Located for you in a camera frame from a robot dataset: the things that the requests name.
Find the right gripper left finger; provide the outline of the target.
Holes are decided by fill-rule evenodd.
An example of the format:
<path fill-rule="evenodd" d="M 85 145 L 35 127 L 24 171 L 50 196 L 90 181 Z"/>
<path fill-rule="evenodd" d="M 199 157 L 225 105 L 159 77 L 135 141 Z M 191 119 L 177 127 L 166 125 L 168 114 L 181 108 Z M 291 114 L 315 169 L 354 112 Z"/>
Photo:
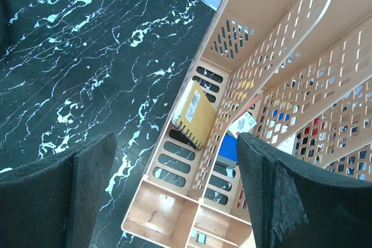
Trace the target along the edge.
<path fill-rule="evenodd" d="M 101 133 L 1 173 L 1 247 L 88 247 L 116 148 Z"/>

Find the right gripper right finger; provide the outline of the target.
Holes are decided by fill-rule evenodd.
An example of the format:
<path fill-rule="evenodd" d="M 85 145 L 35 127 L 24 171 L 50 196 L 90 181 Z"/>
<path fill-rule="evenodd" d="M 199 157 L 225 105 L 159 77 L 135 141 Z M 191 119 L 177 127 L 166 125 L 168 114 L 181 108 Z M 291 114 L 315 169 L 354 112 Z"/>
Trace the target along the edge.
<path fill-rule="evenodd" d="M 257 247 L 370 247 L 371 183 L 335 174 L 250 133 L 238 167 Z"/>

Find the metal wine glass rack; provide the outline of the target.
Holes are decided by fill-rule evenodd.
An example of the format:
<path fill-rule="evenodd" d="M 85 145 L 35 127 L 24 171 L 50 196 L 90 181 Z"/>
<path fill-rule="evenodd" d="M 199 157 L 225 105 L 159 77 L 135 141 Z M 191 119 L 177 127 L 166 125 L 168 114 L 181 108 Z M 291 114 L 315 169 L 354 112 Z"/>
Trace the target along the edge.
<path fill-rule="evenodd" d="M 9 45 L 9 27 L 6 0 L 1 0 L 1 56 Z"/>

